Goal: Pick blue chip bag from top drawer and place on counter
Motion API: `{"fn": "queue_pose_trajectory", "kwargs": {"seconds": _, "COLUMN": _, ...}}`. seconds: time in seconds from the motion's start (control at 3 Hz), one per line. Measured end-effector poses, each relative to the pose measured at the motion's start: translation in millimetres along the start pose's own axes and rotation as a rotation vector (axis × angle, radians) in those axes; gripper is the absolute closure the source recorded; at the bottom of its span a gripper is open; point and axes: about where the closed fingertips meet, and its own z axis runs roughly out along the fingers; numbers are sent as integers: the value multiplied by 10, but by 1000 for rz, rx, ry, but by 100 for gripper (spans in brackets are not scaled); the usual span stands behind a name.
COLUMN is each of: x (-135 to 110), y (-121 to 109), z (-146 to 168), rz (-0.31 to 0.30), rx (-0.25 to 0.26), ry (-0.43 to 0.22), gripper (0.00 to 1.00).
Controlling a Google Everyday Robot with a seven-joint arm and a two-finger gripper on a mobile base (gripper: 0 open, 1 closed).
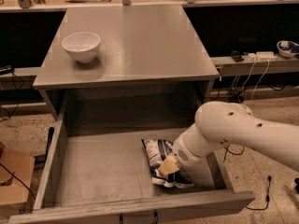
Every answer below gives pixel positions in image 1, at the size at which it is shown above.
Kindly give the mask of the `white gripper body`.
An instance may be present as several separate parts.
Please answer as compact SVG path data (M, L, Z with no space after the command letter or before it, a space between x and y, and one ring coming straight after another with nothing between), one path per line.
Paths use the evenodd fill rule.
M176 139L172 151L182 166L194 166L204 157L227 145L227 140L213 141L207 139L193 124Z

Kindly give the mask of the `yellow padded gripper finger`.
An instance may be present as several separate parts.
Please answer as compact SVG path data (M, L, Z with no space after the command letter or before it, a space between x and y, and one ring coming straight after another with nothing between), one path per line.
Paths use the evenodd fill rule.
M166 159L162 162L158 170L163 175L170 175L177 172L179 168L180 168L180 162L175 156L171 155L166 157Z

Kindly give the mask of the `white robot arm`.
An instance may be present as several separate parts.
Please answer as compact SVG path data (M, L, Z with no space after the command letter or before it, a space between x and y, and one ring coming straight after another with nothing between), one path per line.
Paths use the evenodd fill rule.
M207 102L197 109L194 124L176 139L159 171L199 174L204 157L230 144L250 147L299 171L298 126L258 119L247 106L225 102Z

